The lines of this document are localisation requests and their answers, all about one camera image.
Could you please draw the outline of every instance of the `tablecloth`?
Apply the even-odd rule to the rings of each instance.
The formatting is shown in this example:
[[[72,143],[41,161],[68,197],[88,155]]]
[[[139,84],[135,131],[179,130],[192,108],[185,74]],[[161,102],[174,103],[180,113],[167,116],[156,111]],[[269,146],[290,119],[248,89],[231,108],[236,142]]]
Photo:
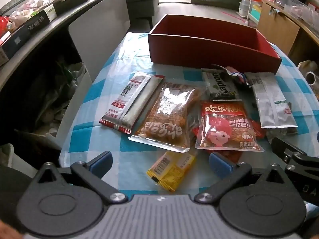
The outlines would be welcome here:
[[[319,156],[319,103],[293,62],[278,47],[273,47],[282,58],[276,79],[286,100],[292,103],[292,113],[298,125],[298,135],[286,136],[286,139],[308,155]],[[153,64],[149,56],[147,33],[128,33],[88,91],[73,121],[59,161],[62,167],[68,167],[76,161],[90,161],[108,150],[113,155],[113,166],[103,177],[104,181],[128,196],[137,193],[167,194],[167,191],[146,175],[146,171],[165,150],[130,141],[126,134],[99,123],[109,102],[123,90],[136,71],[164,75],[168,80],[176,78],[195,83],[203,81],[200,69]],[[254,97],[241,92],[240,96],[244,98],[250,117],[258,120],[258,111],[252,106]],[[138,125],[147,110],[144,110]],[[258,142],[265,152],[244,152],[242,161],[256,168],[265,167],[271,162],[278,162],[284,166],[284,163],[271,152],[266,139]],[[198,154],[195,165],[176,193],[194,196],[218,180],[209,167],[208,157],[205,151]]]

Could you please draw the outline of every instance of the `yellow packaging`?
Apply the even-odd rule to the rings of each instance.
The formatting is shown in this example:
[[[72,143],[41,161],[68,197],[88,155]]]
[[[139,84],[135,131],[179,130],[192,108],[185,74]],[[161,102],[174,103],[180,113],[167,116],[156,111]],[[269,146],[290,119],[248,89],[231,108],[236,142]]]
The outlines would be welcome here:
[[[174,192],[195,162],[196,153],[194,148],[186,153],[167,151],[146,174],[164,189]]]

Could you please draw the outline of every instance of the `white snack packet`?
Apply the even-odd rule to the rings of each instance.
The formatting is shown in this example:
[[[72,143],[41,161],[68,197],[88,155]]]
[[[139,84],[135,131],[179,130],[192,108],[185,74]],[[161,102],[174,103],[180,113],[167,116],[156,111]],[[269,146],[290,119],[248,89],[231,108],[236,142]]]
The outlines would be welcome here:
[[[100,123],[122,133],[131,134],[134,123],[163,78],[136,72],[118,98],[108,106]]]
[[[246,72],[253,87],[262,128],[297,127],[275,75],[271,72]]]

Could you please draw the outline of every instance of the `red packaging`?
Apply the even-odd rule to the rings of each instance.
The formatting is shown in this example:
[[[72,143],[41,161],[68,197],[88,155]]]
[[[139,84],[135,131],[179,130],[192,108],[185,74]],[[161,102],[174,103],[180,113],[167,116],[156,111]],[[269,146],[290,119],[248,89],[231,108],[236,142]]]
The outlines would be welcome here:
[[[242,101],[201,102],[195,147],[208,150],[264,151]]]

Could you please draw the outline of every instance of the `red box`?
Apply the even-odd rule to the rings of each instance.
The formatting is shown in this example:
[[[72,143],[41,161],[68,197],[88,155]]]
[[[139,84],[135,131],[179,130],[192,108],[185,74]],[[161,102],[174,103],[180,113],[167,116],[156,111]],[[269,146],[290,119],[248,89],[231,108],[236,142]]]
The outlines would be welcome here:
[[[256,29],[231,22],[166,14],[148,34],[153,63],[192,68],[231,66],[277,72],[281,58]]]

